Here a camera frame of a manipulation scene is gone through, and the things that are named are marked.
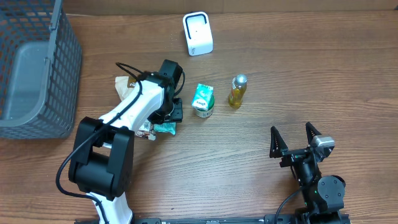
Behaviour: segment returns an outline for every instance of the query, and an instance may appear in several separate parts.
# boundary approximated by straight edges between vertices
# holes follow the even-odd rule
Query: table surface
[[[260,217],[298,189],[269,158],[270,127],[290,149],[307,145],[305,123],[336,141],[319,164],[345,179],[352,223],[398,222],[398,12],[212,14],[214,51],[189,57],[182,15],[73,17],[83,47],[76,124],[113,109],[115,62],[141,70],[164,59],[187,73],[177,134],[136,139],[127,199],[136,217]],[[245,73],[238,110],[232,78]],[[196,85],[215,88],[215,110],[199,118]],[[97,217],[91,201],[62,195],[55,174],[68,139],[0,141],[0,223],[72,223]],[[109,154],[107,149],[97,151]],[[66,189],[78,192],[62,175]],[[303,205],[299,196],[282,213]]]

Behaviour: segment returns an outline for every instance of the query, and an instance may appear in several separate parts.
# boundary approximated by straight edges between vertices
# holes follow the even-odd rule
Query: wire basket
[[[62,0],[0,1],[0,137],[69,136],[80,67]]]

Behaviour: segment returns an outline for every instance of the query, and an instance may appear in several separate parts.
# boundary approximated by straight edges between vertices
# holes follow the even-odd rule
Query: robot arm
[[[125,191],[131,179],[134,132],[146,119],[155,124],[182,121],[182,101],[174,98],[182,73],[178,63],[165,60],[159,72],[144,72],[138,77],[141,95],[119,119],[108,125],[140,94],[139,85],[115,109],[99,119],[85,117],[78,126],[73,150],[80,149],[70,160],[69,180],[101,202],[108,223],[129,224],[133,219]],[[83,144],[100,128],[105,131],[98,138]],[[94,152],[93,146],[110,148],[109,157]],[[93,202],[101,219],[99,223],[105,223],[100,207]]]
[[[142,96],[111,125],[116,128],[126,126],[131,131],[138,131],[144,121],[163,104],[164,88],[158,84],[144,80],[142,83]],[[139,85],[136,85],[131,94],[124,99],[115,109],[109,113],[102,115],[100,119],[103,123],[109,122],[121,110],[123,110],[139,92]]]
[[[295,211],[296,223],[349,223],[348,216],[342,216],[340,209],[344,208],[345,181],[336,175],[324,176],[318,167],[318,162],[327,158],[335,148],[335,140],[331,136],[322,135],[311,123],[305,125],[308,146],[303,149],[289,150],[278,130],[271,128],[271,148],[269,157],[282,158],[281,167],[290,167],[294,179],[300,185],[305,202],[304,208]],[[279,207],[272,217],[273,223],[278,223]]]

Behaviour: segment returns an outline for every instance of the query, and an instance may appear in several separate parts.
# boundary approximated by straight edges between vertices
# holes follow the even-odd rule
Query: small white box
[[[189,55],[196,56],[213,51],[213,36],[211,35],[210,22],[206,13],[189,13],[184,16],[182,23]]]

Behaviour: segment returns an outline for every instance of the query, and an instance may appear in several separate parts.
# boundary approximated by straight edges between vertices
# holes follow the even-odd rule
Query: bottle
[[[248,78],[243,74],[232,80],[232,89],[228,97],[228,103],[232,108],[238,109],[242,105],[243,95],[247,87]]]

